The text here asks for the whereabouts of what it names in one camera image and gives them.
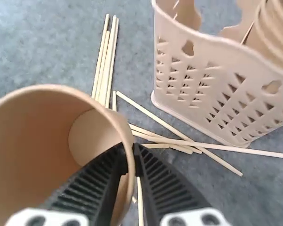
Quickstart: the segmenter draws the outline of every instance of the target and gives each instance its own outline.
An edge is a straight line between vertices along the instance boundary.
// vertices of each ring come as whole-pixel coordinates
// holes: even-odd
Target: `basket hole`
[[[270,111],[272,108],[274,108],[273,105],[269,104],[269,103],[266,103],[265,102],[265,105],[266,105],[266,108]]]
[[[184,76],[184,79],[192,79],[192,77],[188,76],[187,74]]]
[[[252,117],[248,116],[248,119],[250,120],[250,122],[254,122],[255,120]]]
[[[282,121],[277,120],[277,119],[275,119],[274,122],[275,122],[276,124],[281,124],[281,123],[282,123]]]
[[[214,110],[216,111],[216,113],[219,113],[219,110],[217,108],[214,107]]]
[[[229,84],[229,87],[230,87],[232,93],[236,92],[236,90],[237,90],[236,87],[234,87],[233,85],[230,85],[230,84]]]
[[[164,55],[165,52],[163,52],[163,51],[161,51],[160,49],[158,49],[158,50],[157,50],[157,54],[158,54],[158,55]]]
[[[264,114],[258,110],[255,110],[256,111],[256,114],[258,114],[259,117],[262,117]]]
[[[247,106],[246,104],[244,104],[244,103],[241,102],[241,101],[239,101],[239,104],[240,104],[241,108],[243,108],[243,109]]]
[[[240,112],[238,111],[238,110],[236,110],[236,109],[232,109],[236,114],[239,114]]]
[[[274,80],[269,84],[262,86],[262,90],[267,94],[276,94],[281,86],[282,82],[280,80]]]
[[[191,65],[188,65],[187,70],[195,70],[195,68]]]
[[[166,42],[166,40],[164,40],[164,39],[161,38],[161,37],[158,37],[158,43],[164,43],[164,42]]]
[[[232,117],[232,116],[229,115],[229,114],[228,114],[227,116],[228,116],[228,118],[229,118],[230,120],[233,120],[233,118],[234,118],[234,117]]]
[[[171,72],[176,72],[177,69],[171,67],[170,71],[171,71]]]
[[[175,58],[175,57],[172,57],[172,63],[174,63],[174,62],[179,62],[180,60],[179,59],[177,59],[177,58]]]
[[[190,40],[187,40],[185,45],[182,47],[182,51],[190,57],[193,56],[194,55],[194,44]]]
[[[222,94],[223,94],[223,96],[225,97],[226,100],[230,99],[230,96],[228,96],[227,94],[225,94],[225,93],[222,93]]]
[[[206,65],[206,68],[210,68],[210,67],[217,67],[218,65],[216,65],[215,63],[209,61]]]
[[[245,81],[245,78],[241,75],[239,75],[239,73],[235,73],[235,76],[237,78],[237,80],[239,81],[240,84],[243,83],[243,81]]]
[[[196,106],[196,105],[194,105],[194,104],[192,104],[192,103],[189,104],[189,107],[190,107],[190,108],[198,108],[198,106]]]
[[[242,125],[246,128],[248,125],[246,124],[246,123],[244,123],[244,122],[241,122],[242,123]]]
[[[249,94],[249,93],[246,93],[246,95],[247,95],[248,99],[250,100],[250,102],[255,99],[255,97],[253,95]]]
[[[221,101],[218,101],[218,103],[220,104],[221,107],[224,106],[224,103],[222,103]]]
[[[206,83],[204,83],[204,82],[200,82],[199,86],[208,86],[208,85]]]

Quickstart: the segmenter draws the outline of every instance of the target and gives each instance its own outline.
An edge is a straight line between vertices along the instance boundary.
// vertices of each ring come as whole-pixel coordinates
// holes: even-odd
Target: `utensil holder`
[[[233,40],[198,32],[198,13],[194,6],[182,7],[186,2],[194,5],[190,0],[152,0],[152,102],[225,145],[247,147],[283,125],[283,69],[233,41],[242,40],[259,1],[238,2],[241,23],[221,31],[231,38],[232,31],[241,29]]]

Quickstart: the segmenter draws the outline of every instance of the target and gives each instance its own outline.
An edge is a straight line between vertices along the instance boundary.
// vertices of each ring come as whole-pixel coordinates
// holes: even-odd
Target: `bamboo stick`
[[[104,48],[103,48],[103,55],[102,55],[102,59],[101,59],[101,66],[100,66],[100,72],[99,72],[99,79],[98,79],[98,82],[97,82],[97,88],[96,88],[95,97],[94,97],[96,101],[99,101],[99,96],[100,96],[100,92],[101,92],[101,85],[102,85],[102,78],[103,78],[105,60],[106,60],[107,49],[108,49],[109,36],[110,36],[110,31],[106,31]]]
[[[135,131],[138,131],[140,133],[143,133],[143,134],[146,134],[146,135],[149,135],[149,136],[152,136],[152,137],[161,137],[161,138],[165,138],[161,135],[158,135],[156,133],[153,133],[153,132],[150,132],[146,129],[143,129],[143,128],[140,128],[140,127],[137,127],[137,126],[134,126],[132,124],[129,124],[130,128],[132,130],[135,130]],[[185,152],[186,154],[192,154],[193,152],[195,153],[198,153],[198,154],[201,154],[202,152],[199,151],[198,149],[194,148],[194,147],[188,147],[188,146],[179,146],[179,145],[172,145],[172,149],[174,150],[177,150],[177,151],[181,151],[181,152]]]
[[[117,22],[116,22],[116,29],[115,29],[114,43],[113,43],[113,51],[112,51],[112,60],[111,60],[110,70],[109,70],[109,80],[108,80],[106,103],[105,103],[105,107],[106,108],[109,108],[109,102],[110,102],[110,93],[111,93],[111,85],[112,85],[112,76],[113,76],[115,52],[116,52],[116,48],[117,48],[117,40],[118,40],[118,18],[117,18]]]
[[[93,85],[93,90],[92,90],[92,93],[91,93],[91,98],[93,98],[93,99],[95,98],[96,89],[97,89],[97,86],[98,86],[99,73],[100,73],[100,67],[101,67],[101,61],[102,61],[102,56],[103,56],[103,49],[104,49],[104,43],[105,43],[105,37],[106,37],[108,22],[109,22],[109,14],[106,14],[104,27],[103,27],[103,33],[102,33],[102,39],[101,39],[101,44],[100,44],[98,61],[96,63],[96,68],[95,68],[94,85]]]
[[[111,60],[112,60],[112,52],[113,52],[113,46],[114,46],[116,25],[117,25],[117,17],[114,15],[112,19],[112,26],[111,26],[109,42],[108,42],[108,47],[107,47],[107,55],[105,59],[104,71],[103,71],[103,76],[102,76],[101,92],[99,94],[99,102],[103,106],[106,105],[107,87],[108,87],[108,82],[109,82],[109,71],[110,71]]]
[[[151,113],[150,111],[148,111],[144,107],[140,106],[139,104],[137,104],[136,102],[134,102],[130,98],[126,97],[121,92],[118,91],[117,95],[120,98],[122,98],[123,100],[125,100],[126,102],[128,102],[129,104],[131,104],[132,106],[134,106],[135,108],[137,108],[138,110],[140,110],[141,112],[143,112],[144,114],[146,114],[147,116],[149,116],[150,118],[152,118],[153,120],[155,120],[156,122],[158,122],[159,124],[161,124],[162,126],[164,126],[165,128],[167,128],[168,130],[170,130],[171,132],[173,132],[174,134],[181,137],[182,139],[189,141],[189,142],[194,142],[192,139],[190,139],[189,137],[187,137],[186,135],[184,135],[183,133],[181,133],[180,131],[178,131],[177,129],[175,129],[174,127],[172,127],[171,125],[169,125],[168,123],[163,121],[162,119],[158,118],[156,115],[154,115],[153,113]],[[224,161],[220,157],[216,156],[214,153],[212,153],[212,152],[210,152],[210,151],[208,151],[208,150],[206,150],[205,148],[202,148],[202,147],[200,147],[198,149],[200,151],[204,152],[210,158],[214,159],[216,162],[218,162],[222,166],[224,166],[225,168],[229,169],[230,171],[236,173],[239,176],[243,175],[240,171],[235,169],[233,166],[231,166],[229,163],[227,163],[226,161]]]
[[[169,144],[175,144],[175,145],[188,145],[188,146],[193,146],[197,142],[190,142],[190,141],[185,141],[185,140],[175,140],[175,139],[169,139],[169,138],[159,138],[159,137],[151,137],[145,134],[142,134],[140,132],[133,131],[132,134],[134,136],[146,139],[148,141],[152,142],[160,142],[160,143],[169,143]],[[217,157],[215,158],[214,154],[212,156],[209,156],[212,159],[214,159],[216,162],[219,162],[221,158]],[[221,159],[219,162],[221,165],[232,171],[233,173],[239,175],[240,177],[243,175],[242,172],[238,171],[236,168],[234,168],[232,165],[229,163],[225,162],[224,160]]]
[[[117,94],[116,91],[112,92],[112,110],[113,111],[118,111],[117,109]]]
[[[143,221],[143,198],[141,178],[137,177],[137,202],[138,202],[138,225],[144,226]]]

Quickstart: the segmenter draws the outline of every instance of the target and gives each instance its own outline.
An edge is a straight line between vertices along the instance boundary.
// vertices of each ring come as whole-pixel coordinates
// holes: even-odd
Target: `screw hole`
[[[212,214],[205,214],[202,217],[202,222],[204,225],[219,225],[220,221]]]
[[[62,226],[80,226],[80,223],[77,220],[70,220],[64,223]]]
[[[29,220],[26,226],[43,226],[44,222],[46,221],[45,217],[43,216],[36,216]]]
[[[168,221],[168,226],[186,226],[186,223],[182,218],[171,218]]]

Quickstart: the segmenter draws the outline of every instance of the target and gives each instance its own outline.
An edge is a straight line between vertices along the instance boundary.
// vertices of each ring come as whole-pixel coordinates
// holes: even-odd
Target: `chopstick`
[[[102,39],[101,39],[101,44],[100,44],[98,61],[96,63],[96,68],[95,68],[94,85],[93,85],[93,90],[92,90],[92,93],[91,93],[91,98],[95,98],[96,89],[97,89],[97,86],[98,86],[100,67],[101,67],[101,62],[102,62],[102,56],[103,56],[103,50],[104,50],[106,31],[107,31],[107,28],[108,28],[108,22],[109,22],[109,14],[106,14],[105,21],[104,21],[104,27],[103,27],[103,33],[102,33]]]

